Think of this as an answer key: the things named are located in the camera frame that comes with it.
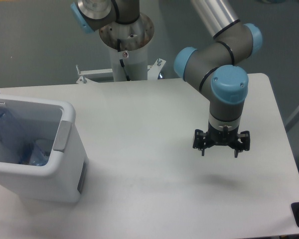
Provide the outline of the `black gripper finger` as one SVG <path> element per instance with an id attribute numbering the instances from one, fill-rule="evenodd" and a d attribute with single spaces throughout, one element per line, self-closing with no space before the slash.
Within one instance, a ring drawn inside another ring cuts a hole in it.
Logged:
<path id="1" fill-rule="evenodd" d="M 205 143 L 208 132 L 204 132 L 200 129 L 196 129 L 193 136 L 193 149 L 197 149 L 201 152 L 201 156 L 205 155 Z"/>
<path id="2" fill-rule="evenodd" d="M 233 149 L 235 158 L 238 157 L 240 152 L 250 150 L 250 132 L 248 130 L 237 134 L 233 142 Z"/>

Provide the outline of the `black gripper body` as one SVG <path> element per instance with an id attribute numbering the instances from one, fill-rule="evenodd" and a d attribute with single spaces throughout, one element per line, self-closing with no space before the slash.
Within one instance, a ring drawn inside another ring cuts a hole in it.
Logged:
<path id="1" fill-rule="evenodd" d="M 230 148 L 237 148 L 240 145 L 238 140 L 238 129 L 239 126 L 231 129 L 221 128 L 220 130 L 213 127 L 208 122 L 208 131 L 205 139 L 205 147 L 210 148 L 213 146 L 228 146 Z"/>

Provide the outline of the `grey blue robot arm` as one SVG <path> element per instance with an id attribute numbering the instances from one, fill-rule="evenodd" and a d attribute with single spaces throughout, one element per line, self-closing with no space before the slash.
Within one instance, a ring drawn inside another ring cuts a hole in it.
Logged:
<path id="1" fill-rule="evenodd" d="M 209 102 L 208 130 L 195 130 L 193 148 L 204 152 L 228 146 L 236 154 L 250 149 L 250 133 L 239 131 L 249 78 L 239 62 L 256 53 L 263 43 L 260 30 L 242 24 L 226 0 L 194 0 L 213 44 L 203 51 L 182 49 L 174 71 Z M 71 10 L 86 33 L 99 32 L 109 48 L 115 81 L 147 80 L 146 47 L 154 26 L 140 12 L 137 0 L 76 0 Z"/>

